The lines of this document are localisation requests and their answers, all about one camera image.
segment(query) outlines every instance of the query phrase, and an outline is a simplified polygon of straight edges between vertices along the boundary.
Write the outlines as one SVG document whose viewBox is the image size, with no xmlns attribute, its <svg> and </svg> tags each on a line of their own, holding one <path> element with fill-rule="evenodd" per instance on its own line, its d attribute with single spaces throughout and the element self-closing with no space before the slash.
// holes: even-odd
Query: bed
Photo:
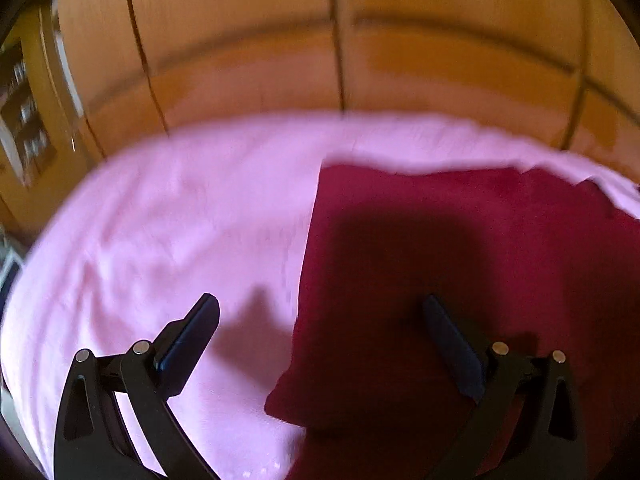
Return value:
<svg viewBox="0 0 640 480">
<path fill-rule="evenodd" d="M 541 166 L 593 180 L 640 218 L 633 182 L 583 156 L 436 114 L 280 114 L 204 123 L 147 139 L 76 189 L 28 255 L 2 323 L 2 373 L 24 433 L 53 478 L 53 436 L 75 352 L 153 339 L 203 292 L 220 327 L 170 405 L 225 479 L 284 478 L 302 430 L 263 412 L 289 365 L 290 334 L 319 169 Z M 160 471 L 130 406 L 145 465 Z"/>
</svg>

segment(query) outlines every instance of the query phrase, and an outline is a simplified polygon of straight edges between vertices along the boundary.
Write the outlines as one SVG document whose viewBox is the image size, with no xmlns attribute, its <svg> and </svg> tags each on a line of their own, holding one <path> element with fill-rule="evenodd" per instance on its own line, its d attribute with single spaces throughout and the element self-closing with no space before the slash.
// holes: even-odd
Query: metal rivet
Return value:
<svg viewBox="0 0 640 480">
<path fill-rule="evenodd" d="M 556 363 L 562 364 L 566 361 L 566 355 L 562 350 L 554 350 L 554 352 L 551 354 L 551 357 Z"/>
<path fill-rule="evenodd" d="M 89 351 L 86 348 L 78 350 L 78 352 L 76 352 L 76 361 L 84 363 L 89 358 L 89 355 Z"/>
<path fill-rule="evenodd" d="M 502 341 L 496 341 L 491 345 L 491 348 L 498 355 L 507 355 L 509 353 L 509 347 L 507 346 L 507 343 L 503 343 Z"/>
<path fill-rule="evenodd" d="M 142 341 L 138 341 L 135 345 L 133 345 L 133 353 L 142 355 L 146 353 L 147 350 L 149 350 L 150 346 L 151 343 L 145 339 L 143 339 Z"/>
</svg>

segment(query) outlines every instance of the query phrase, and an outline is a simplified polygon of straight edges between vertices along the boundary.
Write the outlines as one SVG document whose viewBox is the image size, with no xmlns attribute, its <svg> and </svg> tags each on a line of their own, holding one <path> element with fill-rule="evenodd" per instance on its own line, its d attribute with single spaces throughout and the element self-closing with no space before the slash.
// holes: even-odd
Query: pink bedsheet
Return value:
<svg viewBox="0 0 640 480">
<path fill-rule="evenodd" d="M 301 430 L 264 414 L 290 359 L 306 235 L 324 161 L 387 171 L 543 166 L 594 178 L 640 218 L 634 184 L 533 140 L 445 116 L 261 116 L 149 140 L 93 172 L 41 236 L 0 334 L 2 369 L 50 478 L 62 387 L 75 352 L 153 339 L 203 292 L 220 327 L 170 405 L 224 479 L 286 476 Z M 127 403 L 145 464 L 159 466 Z"/>
</svg>

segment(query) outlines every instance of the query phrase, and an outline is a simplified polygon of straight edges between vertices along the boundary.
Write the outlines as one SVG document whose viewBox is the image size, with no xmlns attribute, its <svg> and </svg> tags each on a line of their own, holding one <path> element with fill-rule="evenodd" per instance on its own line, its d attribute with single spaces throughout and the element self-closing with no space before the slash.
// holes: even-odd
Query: wooden furniture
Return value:
<svg viewBox="0 0 640 480">
<path fill-rule="evenodd" d="M 640 181 L 640 49 L 609 0 L 60 0 L 60 25 L 107 156 L 238 114 L 430 110 Z"/>
<path fill-rule="evenodd" d="M 30 240 L 91 163 L 77 135 L 78 118 L 56 51 L 50 0 L 36 0 L 24 10 L 2 49 L 0 62 L 14 78 L 0 111 L 0 127 L 5 126 L 0 222 Z"/>
</svg>

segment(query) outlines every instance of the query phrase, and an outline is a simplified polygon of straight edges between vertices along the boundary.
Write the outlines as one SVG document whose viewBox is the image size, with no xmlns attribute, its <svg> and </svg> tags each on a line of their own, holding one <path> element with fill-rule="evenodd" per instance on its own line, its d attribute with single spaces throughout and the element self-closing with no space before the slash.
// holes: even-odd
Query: red pillow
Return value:
<svg viewBox="0 0 640 480">
<path fill-rule="evenodd" d="M 362 450 L 380 478 L 385 460 L 426 472 L 450 446 L 473 404 L 427 338 L 418 300 L 429 293 L 510 348 L 562 349 L 591 470 L 609 459 L 640 414 L 638 223 L 594 183 L 538 169 L 334 166 L 320 173 L 292 361 L 265 405 L 310 430 L 291 478 L 341 441 L 348 463 Z"/>
</svg>

